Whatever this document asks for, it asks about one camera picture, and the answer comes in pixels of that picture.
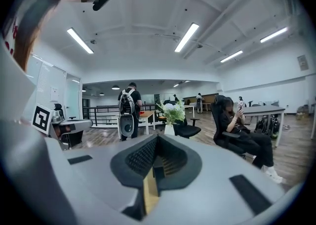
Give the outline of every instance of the flower vase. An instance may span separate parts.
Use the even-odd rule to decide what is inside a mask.
[[[165,135],[174,135],[173,125],[166,125],[166,127],[164,129],[164,134]]]

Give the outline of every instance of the black railing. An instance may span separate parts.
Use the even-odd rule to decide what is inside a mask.
[[[155,104],[144,104],[141,108],[141,111],[154,111]],[[98,121],[105,121],[105,125],[117,125],[117,118],[111,118],[119,115],[119,106],[118,105],[104,105],[97,107],[83,107],[83,118],[90,119],[95,126],[98,126]]]

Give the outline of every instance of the hair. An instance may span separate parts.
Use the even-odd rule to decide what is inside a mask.
[[[135,87],[135,88],[137,87],[134,82],[131,82],[128,86],[129,86],[129,87]]]
[[[34,42],[40,34],[44,18],[58,5],[60,0],[37,0],[26,11],[19,24],[15,38],[13,58],[26,71]]]
[[[224,113],[227,116],[235,116],[235,112],[233,110],[231,112],[227,112],[226,111],[226,107],[228,107],[228,106],[233,107],[234,106],[234,102],[233,102],[233,100],[230,97],[225,97],[223,99],[223,103],[222,103],[222,109],[223,109]]]

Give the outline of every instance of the black pants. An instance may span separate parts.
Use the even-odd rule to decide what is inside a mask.
[[[234,144],[242,148],[245,152],[255,155],[256,158],[252,164],[259,169],[265,165],[268,167],[273,166],[273,152],[272,143],[268,135],[245,133],[241,131],[237,133],[240,138],[234,140]]]
[[[135,115],[133,115],[133,119],[134,119],[134,131],[132,134],[132,139],[136,138],[138,135],[138,122],[139,122]],[[127,137],[124,135],[121,135],[121,139],[122,139],[122,141],[125,141],[127,139]]]

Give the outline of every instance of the wooden floor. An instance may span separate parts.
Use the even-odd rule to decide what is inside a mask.
[[[187,119],[191,117],[192,113],[187,112]],[[216,127],[211,113],[196,113],[195,117],[200,118],[196,126],[202,130],[190,139],[215,146],[213,136]],[[252,122],[250,126],[247,126],[250,130],[255,128],[255,118],[253,118]],[[285,115],[284,124],[289,125],[290,129],[288,131],[283,130],[280,144],[277,148],[274,148],[274,162],[276,171],[285,179],[283,187],[285,190],[288,190],[304,181],[314,159],[316,140],[310,139],[313,124],[312,117],[298,121],[295,116]],[[149,132],[150,134],[163,133],[163,128],[164,126],[158,126],[156,131],[154,131],[150,127]],[[145,133],[145,128],[139,128],[138,136]],[[116,142],[119,142],[117,129],[89,129],[84,131],[82,143],[74,148],[89,148]]]

